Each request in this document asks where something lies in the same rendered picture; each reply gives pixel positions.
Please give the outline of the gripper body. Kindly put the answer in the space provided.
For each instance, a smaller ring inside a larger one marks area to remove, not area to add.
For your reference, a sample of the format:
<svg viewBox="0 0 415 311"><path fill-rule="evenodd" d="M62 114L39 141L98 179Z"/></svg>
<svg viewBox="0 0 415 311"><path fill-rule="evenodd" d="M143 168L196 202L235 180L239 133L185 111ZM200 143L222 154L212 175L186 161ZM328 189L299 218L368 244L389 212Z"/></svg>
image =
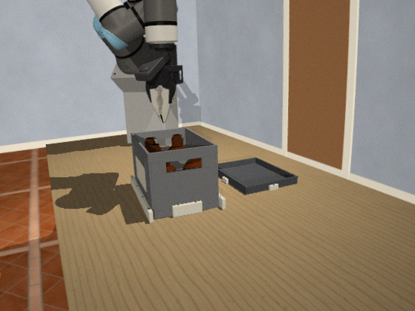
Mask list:
<svg viewBox="0 0 415 311"><path fill-rule="evenodd" d="M153 88L158 86L165 86L168 84L170 77L174 78L175 84L183 83L183 66L177 65L177 45L174 47L174 43L162 43L162 44L149 44L149 48L153 49L155 47L162 47L160 49L155 49L156 52L166 52L168 51L170 59L162 68L162 70L148 83L153 85ZM170 48L165 48L170 47ZM174 72L176 71L176 72ZM180 71L181 71L181 80L180 80Z"/></svg>

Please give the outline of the grey plastic crate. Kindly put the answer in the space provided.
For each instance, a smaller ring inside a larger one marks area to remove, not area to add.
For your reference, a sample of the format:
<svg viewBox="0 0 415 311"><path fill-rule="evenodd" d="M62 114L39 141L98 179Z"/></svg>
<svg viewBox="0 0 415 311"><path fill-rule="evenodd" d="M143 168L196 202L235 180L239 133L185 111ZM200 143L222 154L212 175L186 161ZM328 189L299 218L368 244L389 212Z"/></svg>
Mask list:
<svg viewBox="0 0 415 311"><path fill-rule="evenodd" d="M180 134L186 149L168 151L171 146L161 146L162 152L146 150L147 137L157 140L171 138L173 134ZM131 133L131 139L135 180L153 211L153 219L173 216L172 206L177 204L202 201L202 210L219 207L215 143L188 128ZM183 170L190 159L197 158L201 158L201 168ZM167 172L166 162L171 162L177 171Z"/></svg>

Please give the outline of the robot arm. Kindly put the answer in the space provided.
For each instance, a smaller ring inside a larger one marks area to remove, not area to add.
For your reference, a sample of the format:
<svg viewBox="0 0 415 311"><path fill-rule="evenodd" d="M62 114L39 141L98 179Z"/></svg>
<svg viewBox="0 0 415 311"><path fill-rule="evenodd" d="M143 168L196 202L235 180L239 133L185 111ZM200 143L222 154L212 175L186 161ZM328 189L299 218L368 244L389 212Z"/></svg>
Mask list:
<svg viewBox="0 0 415 311"><path fill-rule="evenodd" d="M119 69L135 74L136 80L151 81L170 56L149 49L149 44L178 42L177 1L87 1L95 12L93 27L115 55Z"/></svg>

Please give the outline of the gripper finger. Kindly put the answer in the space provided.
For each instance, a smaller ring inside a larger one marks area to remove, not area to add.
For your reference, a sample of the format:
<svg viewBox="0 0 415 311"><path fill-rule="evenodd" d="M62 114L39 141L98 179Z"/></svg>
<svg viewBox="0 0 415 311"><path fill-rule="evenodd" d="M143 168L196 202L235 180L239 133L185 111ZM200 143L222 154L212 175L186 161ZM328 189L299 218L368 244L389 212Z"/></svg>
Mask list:
<svg viewBox="0 0 415 311"><path fill-rule="evenodd" d="M176 90L176 84L174 82L174 78L170 77L168 84L165 86L165 89L162 91L162 121L163 123L166 122L171 107L175 104L175 98L173 97Z"/></svg>
<svg viewBox="0 0 415 311"><path fill-rule="evenodd" d="M148 98L150 99L150 103L153 105L153 108L156 111L160 121L163 123L162 121L163 100L161 96L162 88L161 87L158 87L157 89L153 88L153 85L150 85L148 81L146 81L146 91L147 91Z"/></svg>

